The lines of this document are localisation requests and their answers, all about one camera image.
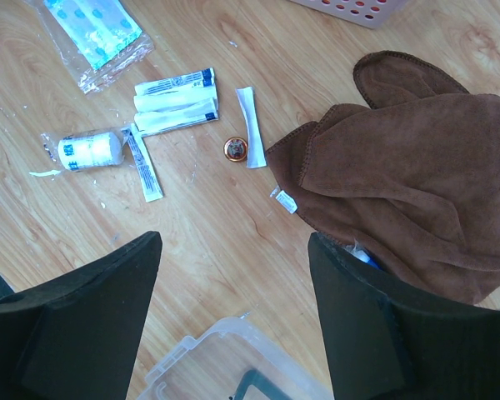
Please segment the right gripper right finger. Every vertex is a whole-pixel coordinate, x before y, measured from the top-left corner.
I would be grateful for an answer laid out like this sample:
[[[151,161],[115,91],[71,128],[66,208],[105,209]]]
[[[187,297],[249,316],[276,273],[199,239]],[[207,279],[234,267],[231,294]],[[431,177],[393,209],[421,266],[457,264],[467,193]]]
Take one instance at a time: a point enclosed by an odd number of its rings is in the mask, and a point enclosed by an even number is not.
[[[415,288],[319,232],[307,250],[335,398],[500,399],[500,310]]]

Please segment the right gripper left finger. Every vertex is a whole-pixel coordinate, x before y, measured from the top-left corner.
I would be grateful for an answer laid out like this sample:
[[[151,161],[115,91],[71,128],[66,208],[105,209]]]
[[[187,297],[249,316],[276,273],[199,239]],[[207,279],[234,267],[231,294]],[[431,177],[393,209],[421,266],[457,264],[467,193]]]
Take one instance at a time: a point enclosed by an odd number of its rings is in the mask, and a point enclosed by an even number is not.
[[[0,399],[124,399],[163,241],[145,232],[0,299]]]

